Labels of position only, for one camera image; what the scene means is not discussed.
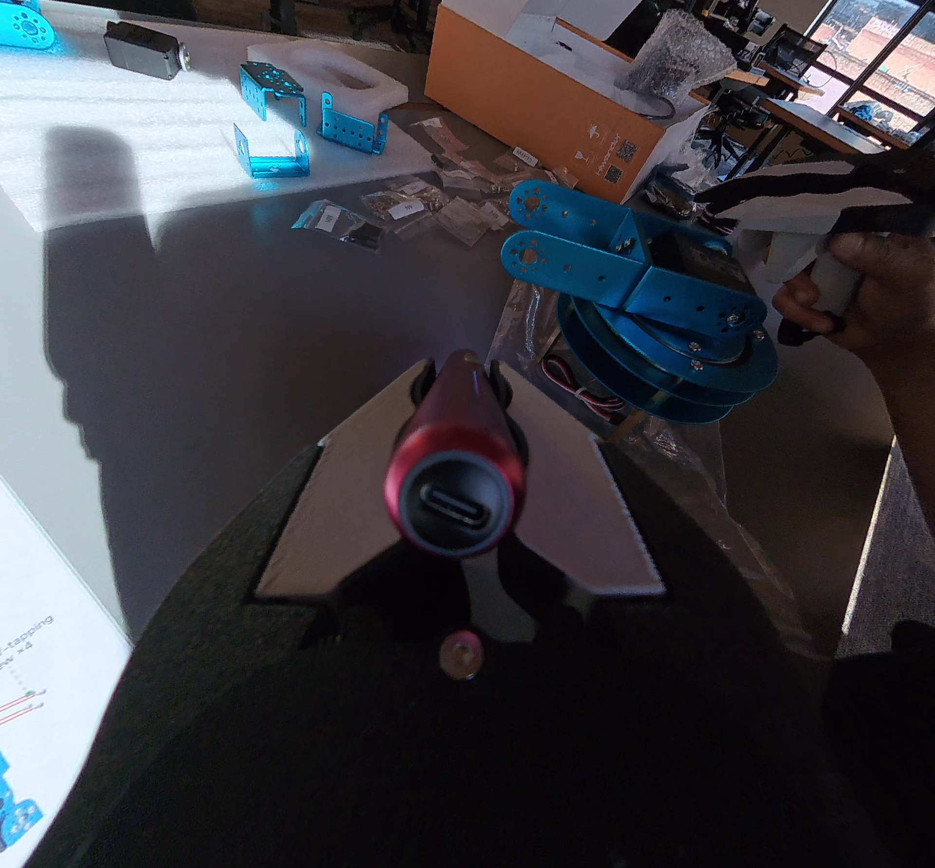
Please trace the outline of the blue robot arm base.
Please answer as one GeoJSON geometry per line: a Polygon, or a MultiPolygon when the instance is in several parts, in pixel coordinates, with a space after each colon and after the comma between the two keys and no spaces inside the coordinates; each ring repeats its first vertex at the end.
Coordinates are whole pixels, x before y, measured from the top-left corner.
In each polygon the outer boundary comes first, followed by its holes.
{"type": "Polygon", "coordinates": [[[508,197],[508,274],[559,294],[559,330],[602,389],[687,425],[769,388],[767,308],[724,237],[539,179],[508,197]]]}

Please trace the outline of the person's right forearm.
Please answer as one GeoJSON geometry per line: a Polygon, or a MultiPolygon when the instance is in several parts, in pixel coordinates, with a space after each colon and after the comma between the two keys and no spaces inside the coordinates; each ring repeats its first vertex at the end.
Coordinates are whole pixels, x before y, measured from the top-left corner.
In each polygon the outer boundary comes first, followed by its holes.
{"type": "Polygon", "coordinates": [[[934,533],[934,363],[922,356],[866,360],[882,392],[929,532],[934,533]]]}

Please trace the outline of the blue perforated bracket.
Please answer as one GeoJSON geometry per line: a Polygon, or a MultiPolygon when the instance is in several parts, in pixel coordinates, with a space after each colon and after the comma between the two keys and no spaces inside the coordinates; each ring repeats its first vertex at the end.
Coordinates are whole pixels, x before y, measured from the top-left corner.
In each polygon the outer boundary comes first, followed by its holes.
{"type": "Polygon", "coordinates": [[[304,88],[285,70],[264,61],[248,60],[240,64],[240,94],[251,111],[267,121],[269,98],[293,100],[298,105],[298,123],[308,126],[307,99],[304,88]]]}

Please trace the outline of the person's right hand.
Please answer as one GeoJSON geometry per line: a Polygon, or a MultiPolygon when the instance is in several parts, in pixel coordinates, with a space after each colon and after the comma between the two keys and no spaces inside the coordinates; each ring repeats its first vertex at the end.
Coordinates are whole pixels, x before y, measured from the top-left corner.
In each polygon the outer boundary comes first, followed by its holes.
{"type": "Polygon", "coordinates": [[[818,310],[819,290],[805,273],[784,283],[773,297],[779,314],[852,352],[876,378],[933,374],[933,239],[846,233],[830,238],[827,254],[861,277],[843,328],[834,332],[831,318],[818,310]]]}

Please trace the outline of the long blue U bracket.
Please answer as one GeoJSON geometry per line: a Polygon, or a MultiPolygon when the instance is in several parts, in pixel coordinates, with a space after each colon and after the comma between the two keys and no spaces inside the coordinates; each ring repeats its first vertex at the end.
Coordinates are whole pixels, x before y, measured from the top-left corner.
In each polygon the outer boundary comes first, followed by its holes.
{"type": "Polygon", "coordinates": [[[389,115],[380,112],[375,123],[336,111],[331,93],[321,92],[321,124],[318,134],[326,141],[366,154],[382,155],[387,141],[389,115]]]}

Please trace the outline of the orange and white cardboard box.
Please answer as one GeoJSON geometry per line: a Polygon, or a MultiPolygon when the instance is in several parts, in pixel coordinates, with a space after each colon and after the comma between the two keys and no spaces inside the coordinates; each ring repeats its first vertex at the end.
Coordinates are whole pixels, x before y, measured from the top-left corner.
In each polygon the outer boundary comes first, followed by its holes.
{"type": "Polygon", "coordinates": [[[690,141],[708,107],[690,94],[675,113],[615,86],[628,56],[604,40],[642,0],[442,0],[427,96],[577,188],[623,203],[690,141]]]}

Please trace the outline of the red electric screwdriver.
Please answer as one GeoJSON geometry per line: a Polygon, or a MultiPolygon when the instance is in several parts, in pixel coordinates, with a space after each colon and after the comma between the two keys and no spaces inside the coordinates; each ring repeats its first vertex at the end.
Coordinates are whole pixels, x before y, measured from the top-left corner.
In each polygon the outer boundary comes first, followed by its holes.
{"type": "Polygon", "coordinates": [[[470,349],[430,363],[411,387],[382,481],[389,518],[414,547],[467,559],[497,547],[527,499],[528,446],[497,362],[470,349]]]}

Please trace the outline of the white foam sheet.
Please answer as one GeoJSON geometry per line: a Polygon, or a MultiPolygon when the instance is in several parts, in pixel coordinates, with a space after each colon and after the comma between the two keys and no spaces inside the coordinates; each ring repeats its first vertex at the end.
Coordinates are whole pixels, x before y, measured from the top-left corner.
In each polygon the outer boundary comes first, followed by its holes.
{"type": "Polygon", "coordinates": [[[257,156],[292,157],[295,107],[271,103],[263,121],[244,102],[240,64],[267,59],[296,80],[323,73],[366,83],[361,65],[381,75],[413,56],[375,45],[142,21],[176,36],[193,69],[172,80],[111,65],[103,35],[110,9],[48,1],[51,49],[2,46],[2,193],[37,232],[123,217],[162,217],[185,208],[246,201],[405,173],[426,173],[429,152],[391,124],[381,155],[361,154],[318,134],[320,97],[308,91],[310,175],[252,180],[240,165],[234,128],[257,156]]]}

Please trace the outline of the small blue U bracket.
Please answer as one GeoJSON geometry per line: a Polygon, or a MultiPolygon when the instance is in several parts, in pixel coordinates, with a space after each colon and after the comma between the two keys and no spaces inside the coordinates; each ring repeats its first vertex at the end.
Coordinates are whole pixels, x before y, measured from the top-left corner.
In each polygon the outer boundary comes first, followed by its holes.
{"type": "Polygon", "coordinates": [[[295,152],[291,156],[254,156],[247,136],[233,125],[235,148],[241,169],[253,180],[298,179],[310,176],[310,145],[306,134],[294,132],[295,152]]]}

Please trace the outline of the black servo motor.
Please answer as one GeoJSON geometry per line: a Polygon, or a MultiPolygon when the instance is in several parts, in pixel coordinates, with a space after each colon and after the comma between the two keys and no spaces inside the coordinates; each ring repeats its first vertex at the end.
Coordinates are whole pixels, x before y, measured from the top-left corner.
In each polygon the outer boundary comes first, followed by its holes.
{"type": "Polygon", "coordinates": [[[128,21],[109,21],[103,40],[116,68],[161,80],[191,70],[186,45],[173,35],[128,21]]]}

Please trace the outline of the pile of small screw bags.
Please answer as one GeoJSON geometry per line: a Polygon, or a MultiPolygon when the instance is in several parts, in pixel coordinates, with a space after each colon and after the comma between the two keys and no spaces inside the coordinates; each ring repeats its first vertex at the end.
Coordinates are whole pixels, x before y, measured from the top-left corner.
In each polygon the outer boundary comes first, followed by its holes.
{"type": "Polygon", "coordinates": [[[440,233],[472,247],[489,231],[513,225],[510,195],[530,180],[565,188],[578,178],[564,166],[546,168],[521,148],[511,148],[490,163],[468,157],[468,143],[442,115],[415,124],[438,152],[431,155],[431,178],[415,173],[393,176],[359,196],[356,209],[330,199],[313,201],[291,230],[314,232],[331,241],[377,252],[382,245],[440,233]]]}

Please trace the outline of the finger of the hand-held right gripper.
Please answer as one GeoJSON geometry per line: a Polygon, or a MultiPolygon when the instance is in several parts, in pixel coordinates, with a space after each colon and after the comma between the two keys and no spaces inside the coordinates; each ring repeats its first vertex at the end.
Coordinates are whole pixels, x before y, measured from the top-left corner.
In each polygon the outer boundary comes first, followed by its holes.
{"type": "Polygon", "coordinates": [[[933,185],[913,177],[860,176],[846,193],[791,198],[758,198],[722,214],[740,229],[804,234],[852,232],[931,234],[933,185]]]}
{"type": "Polygon", "coordinates": [[[695,203],[719,216],[758,198],[781,199],[799,195],[831,196],[859,188],[864,168],[877,167],[877,156],[815,158],[787,162],[726,179],[695,195],[695,203]]]}

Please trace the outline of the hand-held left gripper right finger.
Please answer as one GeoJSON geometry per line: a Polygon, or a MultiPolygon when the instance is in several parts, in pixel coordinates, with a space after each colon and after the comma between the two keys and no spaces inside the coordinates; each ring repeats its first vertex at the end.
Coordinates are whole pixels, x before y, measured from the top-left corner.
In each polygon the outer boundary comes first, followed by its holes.
{"type": "Polygon", "coordinates": [[[524,508],[513,528],[519,542],[591,594],[665,594],[598,437],[508,365],[498,371],[528,448],[524,508]]]}

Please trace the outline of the clear plastic bag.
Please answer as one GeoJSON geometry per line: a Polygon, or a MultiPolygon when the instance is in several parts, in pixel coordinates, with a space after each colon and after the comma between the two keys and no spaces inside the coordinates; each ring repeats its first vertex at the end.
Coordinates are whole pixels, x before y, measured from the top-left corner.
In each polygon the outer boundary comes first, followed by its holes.
{"type": "Polygon", "coordinates": [[[572,359],[558,327],[557,297],[553,290],[513,281],[487,360],[506,363],[599,439],[626,453],[722,551],[737,556],[744,540],[727,510],[719,427],[670,423],[630,405],[605,420],[572,392],[557,386],[542,370],[547,355],[566,361],[581,388],[610,396],[572,359]]]}

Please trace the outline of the grey desk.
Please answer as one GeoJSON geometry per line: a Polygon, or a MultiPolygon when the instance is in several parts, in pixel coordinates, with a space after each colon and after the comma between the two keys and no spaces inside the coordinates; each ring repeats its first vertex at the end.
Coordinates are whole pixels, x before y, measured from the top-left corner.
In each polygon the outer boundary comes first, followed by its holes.
{"type": "Polygon", "coordinates": [[[314,198],[37,232],[2,196],[2,474],[134,640],[301,447],[494,338],[496,233],[372,253],[292,231],[314,198]]]}

